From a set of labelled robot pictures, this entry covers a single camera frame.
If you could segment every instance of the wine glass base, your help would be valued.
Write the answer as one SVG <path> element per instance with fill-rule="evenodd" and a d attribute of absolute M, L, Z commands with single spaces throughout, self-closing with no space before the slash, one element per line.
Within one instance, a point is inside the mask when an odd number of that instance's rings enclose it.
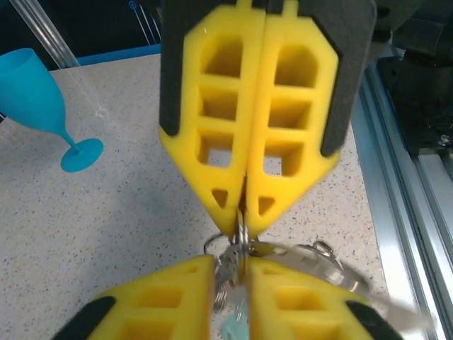
<path fill-rule="evenodd" d="M 61 166 L 66 172 L 78 172 L 88 168 L 98 160 L 104 149 L 102 142 L 94 138 L 78 142 L 77 147 L 80 151 L 72 147 L 63 156 Z"/>

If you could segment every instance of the wine glass stem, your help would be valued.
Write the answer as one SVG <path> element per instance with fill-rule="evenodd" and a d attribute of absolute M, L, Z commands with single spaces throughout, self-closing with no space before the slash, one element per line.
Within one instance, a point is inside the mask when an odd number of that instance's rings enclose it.
<path fill-rule="evenodd" d="M 66 140 L 66 142 L 71 145 L 71 147 L 76 150 L 77 153 L 80 152 L 80 148 L 77 146 L 77 144 L 75 143 L 75 141 L 71 138 L 71 136 L 69 136 L 68 132 L 64 131 L 64 133 L 62 134 L 62 137 L 64 138 L 64 140 Z"/>

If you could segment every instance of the white speckled table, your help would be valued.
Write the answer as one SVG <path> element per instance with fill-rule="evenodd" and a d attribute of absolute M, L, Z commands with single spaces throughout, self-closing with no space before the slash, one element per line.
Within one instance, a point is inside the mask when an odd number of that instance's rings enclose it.
<path fill-rule="evenodd" d="M 53 72 L 94 166 L 64 173 L 60 138 L 0 124 L 0 339 L 48 339 L 98 293 L 202 253 L 216 227 L 161 147 L 159 56 Z M 322 237 L 385 291 L 355 142 L 265 233 Z"/>

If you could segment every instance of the blue plastic wine glass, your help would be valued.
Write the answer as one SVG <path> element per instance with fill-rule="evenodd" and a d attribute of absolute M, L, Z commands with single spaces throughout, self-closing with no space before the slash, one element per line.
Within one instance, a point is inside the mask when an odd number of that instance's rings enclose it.
<path fill-rule="evenodd" d="M 67 172 L 88 168 L 102 154 L 100 140 L 75 143 L 69 136 L 62 92 L 30 48 L 0 56 L 0 112 L 28 128 L 63 137 L 71 145 L 61 162 Z"/>

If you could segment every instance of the metal frame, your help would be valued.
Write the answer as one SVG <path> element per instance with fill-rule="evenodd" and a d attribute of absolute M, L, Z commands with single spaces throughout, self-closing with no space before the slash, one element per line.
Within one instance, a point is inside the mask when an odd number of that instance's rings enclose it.
<path fill-rule="evenodd" d="M 365 72 L 352 127 L 390 298 L 437 320 L 433 333 L 407 339 L 452 339 L 451 158 L 409 157 L 375 64 Z"/>

